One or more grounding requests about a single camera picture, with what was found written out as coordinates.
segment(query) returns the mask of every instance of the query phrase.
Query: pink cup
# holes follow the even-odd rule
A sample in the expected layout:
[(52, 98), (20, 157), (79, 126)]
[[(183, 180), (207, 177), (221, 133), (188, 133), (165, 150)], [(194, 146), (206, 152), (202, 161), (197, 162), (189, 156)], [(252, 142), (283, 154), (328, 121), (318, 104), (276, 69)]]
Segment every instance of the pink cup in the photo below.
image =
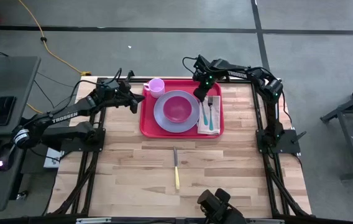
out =
[(161, 78), (154, 78), (149, 83), (144, 83), (144, 89), (154, 98), (159, 98), (165, 93), (164, 81)]

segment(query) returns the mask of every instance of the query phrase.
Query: gray floor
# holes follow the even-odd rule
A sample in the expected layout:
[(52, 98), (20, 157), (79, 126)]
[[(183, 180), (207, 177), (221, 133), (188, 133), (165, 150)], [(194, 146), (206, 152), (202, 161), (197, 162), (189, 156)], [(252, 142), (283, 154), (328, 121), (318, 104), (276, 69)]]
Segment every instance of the gray floor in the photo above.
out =
[[(254, 29), (250, 1), (215, 0), (26, 0), (46, 26), (176, 27)], [(258, 0), (262, 28), (294, 30), (353, 30), (350, 0)], [(0, 1), (5, 24), (33, 25), (14, 0)], [(94, 75), (112, 75), (122, 67), (142, 76), (188, 76), (181, 58), (203, 54), (231, 63), (261, 65), (256, 34), (177, 32), (45, 32), (50, 48)], [(35, 31), (0, 30), (0, 51), (38, 55), (40, 72), (73, 85), (79, 75), (49, 56)], [(303, 172), (313, 214), (353, 221), (353, 181), (341, 174), (353, 171), (353, 160), (339, 123), (319, 117), (349, 99), (353, 92), (353, 35), (265, 35), (272, 72), (283, 79), (293, 125), (307, 131), (300, 140)], [(58, 103), (70, 89), (37, 75), (37, 82)], [(38, 88), (30, 103), (40, 110), (51, 106)], [(0, 217), (40, 215), (52, 187), (53, 172), (32, 175), (31, 197), (10, 203)]]

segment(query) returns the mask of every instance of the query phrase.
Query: desk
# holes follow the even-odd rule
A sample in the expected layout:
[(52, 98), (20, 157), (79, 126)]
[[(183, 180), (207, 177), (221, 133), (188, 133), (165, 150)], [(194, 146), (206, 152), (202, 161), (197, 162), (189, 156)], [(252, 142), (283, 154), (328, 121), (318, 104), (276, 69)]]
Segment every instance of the desk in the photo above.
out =
[[(95, 82), (97, 77), (83, 79)], [(131, 85), (134, 93), (142, 93), (142, 84)], [(76, 99), (93, 88), (82, 83)], [(105, 146), (99, 154), (89, 215), (204, 217), (196, 203), (198, 196), (206, 189), (214, 193), (221, 187), (232, 195), (230, 203), (245, 217), (271, 217), (264, 163), (255, 140), (257, 122), (251, 86), (221, 84), (221, 88), (225, 131), (217, 139), (150, 139), (139, 130), (140, 111), (132, 114), (129, 108), (108, 108)], [(70, 124), (86, 120), (79, 117)], [(285, 128), (291, 126), (283, 112), (280, 120)], [(178, 148), (180, 161), (179, 192), (175, 190), (173, 146)], [(81, 153), (73, 152), (61, 161), (48, 212), (56, 210), (74, 188), (80, 160)], [(280, 155), (280, 162), (287, 189), (310, 213), (300, 164), (287, 154)], [(280, 194), (277, 190), (275, 193), (281, 211)]]
[(9, 124), (0, 126), (0, 135), (10, 135), (19, 124), (40, 61), (38, 57), (0, 57), (0, 97), (16, 97)]
[[(0, 57), (0, 96), (17, 97), (9, 124), (0, 127), (2, 143), (9, 142), (11, 131), (19, 124), (39, 64), (40, 59), (37, 57)], [(8, 171), (0, 172), (0, 211), (5, 209), (10, 197), (15, 197), (19, 190), (24, 154), (25, 151), (16, 149), (14, 165)]]

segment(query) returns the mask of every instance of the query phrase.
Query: cable plug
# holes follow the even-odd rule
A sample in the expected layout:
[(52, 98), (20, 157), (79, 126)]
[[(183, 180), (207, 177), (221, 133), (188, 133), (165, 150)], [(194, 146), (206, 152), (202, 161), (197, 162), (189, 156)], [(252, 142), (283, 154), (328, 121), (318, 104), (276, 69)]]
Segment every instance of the cable plug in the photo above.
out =
[(82, 72), (80, 75), (81, 76), (92, 76), (92, 73), (91, 72)]

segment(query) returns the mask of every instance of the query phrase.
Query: butcher block tabletop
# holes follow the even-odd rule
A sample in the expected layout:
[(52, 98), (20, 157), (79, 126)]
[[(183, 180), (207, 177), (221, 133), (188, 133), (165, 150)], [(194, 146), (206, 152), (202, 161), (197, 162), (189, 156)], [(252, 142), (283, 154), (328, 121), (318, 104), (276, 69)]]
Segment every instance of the butcher block tabletop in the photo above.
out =
[[(98, 77), (83, 77), (96, 82)], [(142, 94), (141, 83), (131, 83)], [(93, 84), (81, 83), (76, 100), (89, 94)], [(104, 149), (99, 153), (90, 217), (204, 217), (197, 204), (206, 189), (226, 190), (230, 204), (246, 218), (270, 218), (264, 162), (257, 150), (257, 122), (249, 84), (221, 84), (225, 130), (216, 139), (150, 139), (139, 129), (137, 114), (129, 108), (108, 108)], [(291, 127), (280, 98), (280, 121)], [(71, 120), (70, 126), (88, 117)], [(180, 190), (175, 189), (173, 147), (178, 150)], [(62, 159), (48, 212), (56, 210), (76, 185), (80, 152)], [(297, 158), (280, 154), (284, 183), (301, 208), (311, 213), (305, 182)], [(280, 194), (275, 194), (282, 212)], [(85, 198), (80, 198), (79, 211)]]

